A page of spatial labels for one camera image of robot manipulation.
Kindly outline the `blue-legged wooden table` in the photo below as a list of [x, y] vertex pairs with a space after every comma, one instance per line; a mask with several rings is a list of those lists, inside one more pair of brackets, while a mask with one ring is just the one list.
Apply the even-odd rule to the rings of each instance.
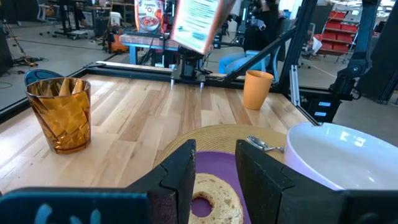
[[144, 36], [144, 34], [123, 34], [120, 36], [123, 45], [129, 47], [129, 63], [133, 65], [141, 64], [139, 61], [139, 48], [155, 50], [154, 61], [150, 64], [153, 67], [159, 67], [160, 64], [164, 68], [172, 68], [176, 64], [175, 55], [178, 51], [178, 43], [171, 39], [159, 37], [158, 35]]

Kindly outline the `amber glass tumbler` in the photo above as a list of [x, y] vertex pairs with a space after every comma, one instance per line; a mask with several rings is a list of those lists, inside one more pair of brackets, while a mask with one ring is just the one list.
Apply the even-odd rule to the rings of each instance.
[[72, 154], [91, 142], [91, 87], [72, 97], [32, 100], [31, 107], [53, 152]]

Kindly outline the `background cereal box with bowl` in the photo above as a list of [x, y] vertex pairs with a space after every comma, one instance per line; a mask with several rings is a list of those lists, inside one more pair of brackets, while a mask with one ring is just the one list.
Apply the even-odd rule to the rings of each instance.
[[164, 0], [134, 0], [134, 13], [139, 32], [159, 32], [163, 23]]

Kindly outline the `orange plastic cup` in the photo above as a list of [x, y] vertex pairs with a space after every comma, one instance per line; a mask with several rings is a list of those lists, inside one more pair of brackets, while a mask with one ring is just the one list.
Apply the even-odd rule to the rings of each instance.
[[244, 81], [243, 105], [250, 110], [261, 109], [268, 96], [274, 76], [267, 72], [248, 70]]

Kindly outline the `round woven placemat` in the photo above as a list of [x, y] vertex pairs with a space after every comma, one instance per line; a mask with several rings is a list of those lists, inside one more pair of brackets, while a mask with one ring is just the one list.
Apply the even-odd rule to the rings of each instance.
[[240, 124], [219, 124], [205, 126], [179, 135], [156, 155], [154, 165], [160, 164], [166, 157], [189, 139], [196, 140], [197, 151], [218, 151], [233, 154], [238, 139], [245, 140], [254, 136], [271, 147], [284, 147], [287, 136], [271, 128], [261, 128]]

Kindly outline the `person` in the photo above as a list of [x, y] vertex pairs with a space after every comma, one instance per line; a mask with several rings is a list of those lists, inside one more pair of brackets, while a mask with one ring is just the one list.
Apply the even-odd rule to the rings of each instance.
[[218, 72], [228, 74], [237, 70], [260, 52], [277, 37], [279, 23], [279, 0], [256, 0], [259, 12], [254, 22], [246, 29], [243, 41], [244, 53], [231, 54], [219, 59]]

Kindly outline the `white bowl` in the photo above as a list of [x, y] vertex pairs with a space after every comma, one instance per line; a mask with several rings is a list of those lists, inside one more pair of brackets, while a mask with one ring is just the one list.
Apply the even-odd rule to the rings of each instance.
[[284, 164], [333, 190], [398, 190], [398, 147], [337, 124], [290, 128]]

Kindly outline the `colourful cereal box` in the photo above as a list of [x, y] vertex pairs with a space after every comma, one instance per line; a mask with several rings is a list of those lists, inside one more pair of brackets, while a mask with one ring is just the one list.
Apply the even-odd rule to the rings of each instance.
[[178, 0], [172, 40], [206, 54], [216, 30], [228, 18], [236, 0]]

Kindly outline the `toasted bagel half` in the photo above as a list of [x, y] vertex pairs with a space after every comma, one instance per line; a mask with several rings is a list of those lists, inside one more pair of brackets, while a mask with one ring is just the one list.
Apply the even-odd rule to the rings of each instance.
[[197, 173], [192, 199], [197, 198], [209, 201], [211, 212], [205, 217], [198, 217], [191, 208], [188, 224], [244, 224], [243, 206], [236, 191], [219, 177]]

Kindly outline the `purple plastic plate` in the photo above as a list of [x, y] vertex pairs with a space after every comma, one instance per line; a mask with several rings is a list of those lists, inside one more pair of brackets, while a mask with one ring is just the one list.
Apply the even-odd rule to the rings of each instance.
[[[225, 152], [198, 152], [196, 173], [213, 174], [229, 183], [229, 185], [236, 191], [241, 201], [241, 205], [243, 206], [244, 224], [251, 224], [243, 193], [239, 185], [234, 155]], [[203, 198], [194, 199], [192, 202], [192, 208], [193, 214], [198, 217], [205, 217], [211, 212], [209, 201]]]

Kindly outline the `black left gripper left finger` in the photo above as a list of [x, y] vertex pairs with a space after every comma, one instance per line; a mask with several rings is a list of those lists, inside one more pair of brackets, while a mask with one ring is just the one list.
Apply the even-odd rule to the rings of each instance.
[[138, 224], [187, 224], [196, 168], [196, 140], [189, 139], [146, 175], [126, 187], [144, 201], [133, 209]]

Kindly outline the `orange floor machine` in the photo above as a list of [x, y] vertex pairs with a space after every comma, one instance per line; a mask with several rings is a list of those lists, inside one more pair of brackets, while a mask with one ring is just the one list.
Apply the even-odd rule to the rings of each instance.
[[123, 45], [120, 36], [123, 35], [121, 26], [110, 26], [106, 30], [106, 46], [109, 53], [124, 53], [129, 51], [129, 47]]

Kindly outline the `metal spoon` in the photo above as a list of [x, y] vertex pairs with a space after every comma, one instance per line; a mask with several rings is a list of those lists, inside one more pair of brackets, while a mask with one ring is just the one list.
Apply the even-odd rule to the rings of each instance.
[[284, 153], [283, 147], [270, 147], [264, 141], [260, 140], [255, 136], [247, 136], [246, 140], [249, 144], [253, 145], [254, 147], [262, 150], [262, 151], [279, 151]]

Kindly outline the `black aluminium table rail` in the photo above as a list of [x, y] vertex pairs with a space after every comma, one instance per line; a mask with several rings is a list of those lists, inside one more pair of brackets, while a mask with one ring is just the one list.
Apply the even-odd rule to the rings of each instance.
[[88, 90], [91, 85], [88, 81], [81, 80], [86, 74], [88, 67], [83, 67], [67, 77], [39, 80], [25, 86], [25, 98], [0, 109], [0, 124], [25, 111], [32, 105], [32, 100], [68, 98], [83, 92], [89, 96]]

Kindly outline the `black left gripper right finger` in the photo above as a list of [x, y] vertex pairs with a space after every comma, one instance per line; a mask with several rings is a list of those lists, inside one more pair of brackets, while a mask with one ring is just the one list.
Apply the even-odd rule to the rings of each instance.
[[236, 141], [239, 184], [252, 224], [338, 224], [341, 199], [244, 140]]

